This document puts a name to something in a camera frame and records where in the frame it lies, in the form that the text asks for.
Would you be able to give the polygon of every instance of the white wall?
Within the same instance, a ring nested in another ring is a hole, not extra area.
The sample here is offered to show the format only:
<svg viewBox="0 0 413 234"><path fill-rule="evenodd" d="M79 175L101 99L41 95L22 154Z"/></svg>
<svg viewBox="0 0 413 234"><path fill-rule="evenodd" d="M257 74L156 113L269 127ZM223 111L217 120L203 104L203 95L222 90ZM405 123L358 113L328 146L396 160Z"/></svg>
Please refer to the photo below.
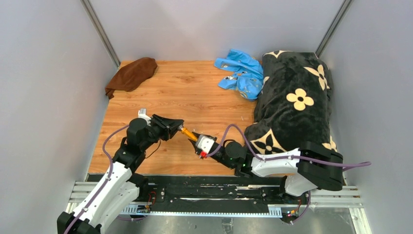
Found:
<svg viewBox="0 0 413 234"><path fill-rule="evenodd" d="M121 60L315 51L342 0L92 0Z"/></svg>
<svg viewBox="0 0 413 234"><path fill-rule="evenodd" d="M321 56L333 73L332 125L375 234L411 232L413 2L356 0Z"/></svg>
<svg viewBox="0 0 413 234"><path fill-rule="evenodd" d="M80 1L0 1L0 233L56 233L115 67Z"/></svg>

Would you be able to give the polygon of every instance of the cloth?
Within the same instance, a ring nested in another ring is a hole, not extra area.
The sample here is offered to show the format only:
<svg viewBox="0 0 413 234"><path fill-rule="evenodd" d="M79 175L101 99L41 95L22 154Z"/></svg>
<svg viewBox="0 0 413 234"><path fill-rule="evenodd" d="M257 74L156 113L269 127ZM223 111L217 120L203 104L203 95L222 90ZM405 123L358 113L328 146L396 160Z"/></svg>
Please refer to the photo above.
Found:
<svg viewBox="0 0 413 234"><path fill-rule="evenodd" d="M234 72L223 78L218 86L223 89L238 90L242 97L254 101L263 87L263 67L252 56L231 49L226 58L217 58L215 67Z"/></svg>
<svg viewBox="0 0 413 234"><path fill-rule="evenodd" d="M263 55L263 70L254 124L245 129L252 149L268 155L310 141L337 151L330 135L334 86L327 65L314 53L280 50Z"/></svg>
<svg viewBox="0 0 413 234"><path fill-rule="evenodd" d="M106 85L106 95L113 98L115 90L127 92L135 90L139 85L153 76L158 65L153 58L140 58L122 67Z"/></svg>

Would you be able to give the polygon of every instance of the black blanket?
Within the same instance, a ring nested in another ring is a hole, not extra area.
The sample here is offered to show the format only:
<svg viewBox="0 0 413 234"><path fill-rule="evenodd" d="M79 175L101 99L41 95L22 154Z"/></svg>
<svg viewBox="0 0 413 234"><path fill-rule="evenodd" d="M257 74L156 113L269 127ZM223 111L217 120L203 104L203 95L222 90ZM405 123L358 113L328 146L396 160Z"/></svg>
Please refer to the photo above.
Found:
<svg viewBox="0 0 413 234"><path fill-rule="evenodd" d="M314 53L274 51L263 55L264 86L245 130L256 153L290 151L311 141L336 149L330 136L331 72Z"/></svg>

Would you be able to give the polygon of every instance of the blue plastic bag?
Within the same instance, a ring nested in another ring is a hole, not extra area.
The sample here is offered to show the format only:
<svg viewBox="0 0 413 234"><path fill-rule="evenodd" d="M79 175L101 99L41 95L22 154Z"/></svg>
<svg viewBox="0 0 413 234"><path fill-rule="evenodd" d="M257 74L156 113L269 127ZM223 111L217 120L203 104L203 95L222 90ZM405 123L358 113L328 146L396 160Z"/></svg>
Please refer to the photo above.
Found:
<svg viewBox="0 0 413 234"><path fill-rule="evenodd" d="M218 86L238 90L244 98L254 101L263 88L263 67L255 58L239 50L231 49L226 58L217 58L215 67L234 72L223 78Z"/></svg>

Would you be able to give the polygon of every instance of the wooden tabletop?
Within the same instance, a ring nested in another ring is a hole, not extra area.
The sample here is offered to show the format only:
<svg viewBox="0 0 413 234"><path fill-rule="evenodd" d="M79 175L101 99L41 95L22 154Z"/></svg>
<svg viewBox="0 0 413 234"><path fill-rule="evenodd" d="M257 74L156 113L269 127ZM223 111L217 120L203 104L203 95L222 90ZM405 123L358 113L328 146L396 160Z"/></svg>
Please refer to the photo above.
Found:
<svg viewBox="0 0 413 234"><path fill-rule="evenodd" d="M242 130L252 124L255 102L240 96L239 92L224 90L218 82L231 72L213 66L213 61L157 61L155 75L132 92L115 91L109 101L106 116L100 130L89 173L103 173L109 166L102 152L103 141L115 130L137 118L140 108L147 115L157 114L167 118L183 119L191 131L218 137L225 128L237 124ZM106 150L113 156L119 148L126 130L118 133L107 144ZM227 135L243 144L241 135L232 129ZM153 152L157 144L147 150ZM168 175L233 175L233 170L211 158L201 160L183 134L178 132L138 168L140 174Z"/></svg>

